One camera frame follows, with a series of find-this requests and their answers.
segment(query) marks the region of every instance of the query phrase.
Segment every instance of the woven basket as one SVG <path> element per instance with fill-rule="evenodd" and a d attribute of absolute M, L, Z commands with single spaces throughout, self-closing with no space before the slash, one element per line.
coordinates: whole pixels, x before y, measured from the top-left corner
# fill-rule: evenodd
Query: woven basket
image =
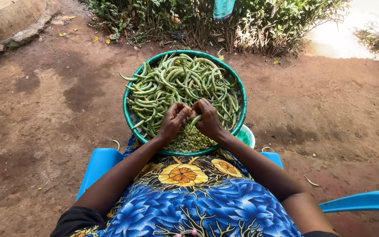
<path fill-rule="evenodd" d="M 232 91 L 229 92 L 229 93 L 236 93 L 236 95 L 238 97 L 238 102 L 239 102 L 239 109 L 238 109 L 238 112 L 237 112 L 236 126 L 230 132 L 232 135 L 236 135 L 238 133 L 239 129 L 243 125 L 243 122 L 244 122 L 244 119 L 245 119 L 245 113 L 246 113 L 246 94 L 245 94 L 245 89 L 244 89 L 242 81 L 240 80 L 240 78 L 238 77 L 238 75 L 236 75 L 236 73 L 234 72 L 234 70 L 232 70 L 232 68 L 230 68 L 226 63 L 218 60 L 214 56 L 211 56 L 209 54 L 205 54 L 205 53 L 199 52 L 199 51 L 189 51 L 189 50 L 169 51 L 169 52 L 158 54 L 158 55 L 150 58 L 148 61 L 146 61 L 146 63 L 150 62 L 150 67 L 151 68 L 157 67 L 158 66 L 158 61 L 162 58 L 162 56 L 164 54 L 171 55 L 173 53 L 175 53 L 175 56 L 179 56 L 180 54 L 186 54 L 186 55 L 188 55 L 190 57 L 197 56 L 197 58 L 206 58 L 206 59 L 214 62 L 218 67 L 221 67 L 221 68 L 225 69 L 225 71 L 223 73 L 225 79 L 227 79 L 231 83 L 234 83 L 235 81 L 237 82 L 237 84 L 235 85 L 235 87 L 232 88 Z M 137 71 L 135 72 L 135 74 L 139 75 L 139 74 L 142 73 L 142 71 L 143 71 L 143 66 L 140 66 L 137 69 Z M 141 119 L 127 105 L 126 98 L 128 98 L 128 97 L 130 99 L 134 100 L 134 97 L 130 93 L 130 90 L 127 88 L 127 89 L 125 89 L 125 93 L 124 93 L 123 109 L 124 109 L 124 115 L 125 115 L 125 119 L 127 121 L 128 127 L 130 127 L 130 129 L 131 129 Z M 144 144 L 148 140 L 150 140 L 150 139 L 147 139 L 147 138 L 143 137 L 144 131 L 142 131 L 141 128 L 132 129 L 131 132 L 137 137 L 137 139 L 142 144 Z M 211 153 L 213 151 L 216 151 L 219 148 L 220 148 L 220 145 L 216 144 L 213 147 L 209 147 L 207 149 L 204 149 L 204 150 L 201 150 L 201 151 L 197 151 L 197 152 L 191 152 L 191 153 L 181 153 L 181 152 L 175 152 L 175 151 L 170 151 L 170 150 L 162 149 L 162 150 L 159 151 L 159 154 L 162 154 L 162 155 L 165 155 L 165 156 L 182 156 L 182 155 L 186 155 L 186 156 L 201 156 L 201 155 L 205 155 L 205 154 Z"/>

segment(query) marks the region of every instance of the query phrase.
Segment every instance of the dirt ground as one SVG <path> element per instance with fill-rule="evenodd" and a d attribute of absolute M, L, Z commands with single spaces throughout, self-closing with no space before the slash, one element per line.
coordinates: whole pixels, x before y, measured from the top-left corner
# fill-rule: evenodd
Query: dirt ground
<path fill-rule="evenodd" d="M 109 139 L 123 149 L 131 134 L 118 70 L 131 75 L 171 50 L 108 46 L 103 33 L 92 43 L 95 31 L 80 6 L 61 4 L 64 14 L 79 17 L 0 57 L 0 236 L 50 234 L 75 201 L 92 150 L 115 147 Z M 379 190 L 378 61 L 301 54 L 274 65 L 224 56 L 245 85 L 245 122 L 256 124 L 258 151 L 279 153 L 318 202 Z M 379 236 L 379 212 L 327 216 L 344 237 Z"/>

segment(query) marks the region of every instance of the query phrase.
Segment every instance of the blue patterned dress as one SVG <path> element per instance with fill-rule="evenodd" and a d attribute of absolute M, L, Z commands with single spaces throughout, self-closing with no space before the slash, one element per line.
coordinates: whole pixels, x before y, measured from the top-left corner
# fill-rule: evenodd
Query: blue patterned dress
<path fill-rule="evenodd" d="M 132 136 L 125 157 L 140 146 Z M 72 237 L 301 237 L 280 202 L 232 154 L 153 157 L 107 215 Z"/>

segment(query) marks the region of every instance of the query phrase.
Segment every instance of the concrete ledge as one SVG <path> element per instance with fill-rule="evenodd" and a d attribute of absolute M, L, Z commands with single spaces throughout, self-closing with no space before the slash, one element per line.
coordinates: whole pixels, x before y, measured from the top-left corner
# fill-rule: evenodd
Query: concrete ledge
<path fill-rule="evenodd" d="M 20 4 L 19 4 L 22 1 L 28 1 L 30 3 L 30 0 L 18 0 L 18 1 L 16 1 L 15 5 L 18 5 L 21 9 L 24 10 L 24 8 L 26 6 L 25 5 L 20 6 Z M 4 38 L 2 38 L 1 39 L 2 41 L 0 40 L 0 53 L 7 51 L 9 49 L 17 48 L 21 45 L 28 43 L 30 40 L 34 39 L 45 28 L 45 24 L 48 21 L 50 21 L 55 15 L 60 13 L 58 4 L 56 4 L 56 3 L 48 3 L 47 4 L 46 0 L 36 0 L 36 3 L 42 3 L 42 2 L 44 2 L 44 6 L 45 6 L 43 8 L 44 11 L 43 11 L 42 16 L 39 17 L 37 20 L 35 18 L 33 19 L 29 15 L 28 19 L 31 22 L 29 24 L 25 25 L 23 23 L 26 20 L 23 19 L 23 17 L 19 17 L 19 15 L 17 15 L 17 16 L 13 16 L 11 18 L 11 20 L 13 20 L 14 18 L 17 18 L 16 21 L 23 21 L 22 22 L 23 28 L 21 29 L 22 31 L 18 32 L 18 30 L 17 30 L 15 32 L 18 32 L 18 33 L 14 34 L 14 35 L 12 35 L 13 33 L 10 33 L 10 34 L 8 34 L 8 36 L 5 36 Z M 27 5 L 27 7 L 32 8 L 32 9 L 36 9 L 35 7 L 31 7 L 30 4 Z M 15 24 L 15 23 L 10 24 L 10 22 L 6 22 L 5 20 L 2 20 L 3 18 L 4 18 L 4 16 L 0 16 L 0 38 L 3 37 L 3 35 L 7 34 L 8 29 L 11 29 L 11 24 L 12 24 L 13 28 L 14 28 L 14 24 Z"/>

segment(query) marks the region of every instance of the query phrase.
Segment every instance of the woman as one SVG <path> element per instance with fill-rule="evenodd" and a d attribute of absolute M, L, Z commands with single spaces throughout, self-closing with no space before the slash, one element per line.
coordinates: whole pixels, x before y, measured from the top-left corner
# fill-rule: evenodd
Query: woman
<path fill-rule="evenodd" d="M 226 150 L 155 155 L 198 114 L 197 129 Z M 338 236 L 313 197 L 224 130 L 206 99 L 192 110 L 174 103 L 157 136 L 144 145 L 132 136 L 124 155 L 62 214 L 51 237 Z"/>

